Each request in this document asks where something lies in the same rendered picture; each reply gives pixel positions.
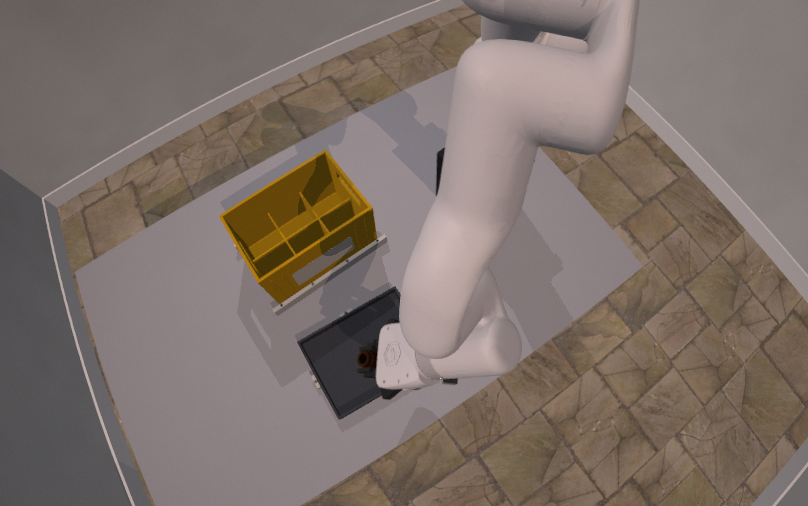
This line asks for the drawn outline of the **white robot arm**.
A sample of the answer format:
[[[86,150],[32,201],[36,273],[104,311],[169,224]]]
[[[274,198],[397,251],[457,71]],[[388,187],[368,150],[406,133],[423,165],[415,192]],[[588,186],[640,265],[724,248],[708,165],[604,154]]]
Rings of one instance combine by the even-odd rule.
[[[457,64],[439,190],[399,306],[419,369],[447,385],[518,365],[521,337],[488,266],[520,214],[538,147],[594,155],[612,140],[640,2],[462,1],[484,15],[481,37]]]

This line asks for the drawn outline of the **yellow storage crate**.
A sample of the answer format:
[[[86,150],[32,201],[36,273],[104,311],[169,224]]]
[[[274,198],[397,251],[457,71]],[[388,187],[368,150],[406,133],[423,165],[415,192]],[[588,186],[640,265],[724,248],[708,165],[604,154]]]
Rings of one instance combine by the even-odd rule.
[[[376,240],[370,208],[356,186],[311,160],[219,217],[258,284],[279,304]]]

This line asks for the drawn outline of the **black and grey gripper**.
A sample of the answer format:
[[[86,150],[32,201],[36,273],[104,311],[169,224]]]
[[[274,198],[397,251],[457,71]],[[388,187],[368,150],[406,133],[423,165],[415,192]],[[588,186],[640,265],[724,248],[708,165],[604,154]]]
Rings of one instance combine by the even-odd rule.
[[[405,340],[400,322],[395,319],[390,318],[387,325],[382,327],[379,339],[359,347],[359,350],[378,351],[377,367],[358,368],[357,373],[363,373],[366,378],[375,378],[383,399],[391,400],[401,390],[420,389],[441,381],[430,379],[421,372],[415,351]]]

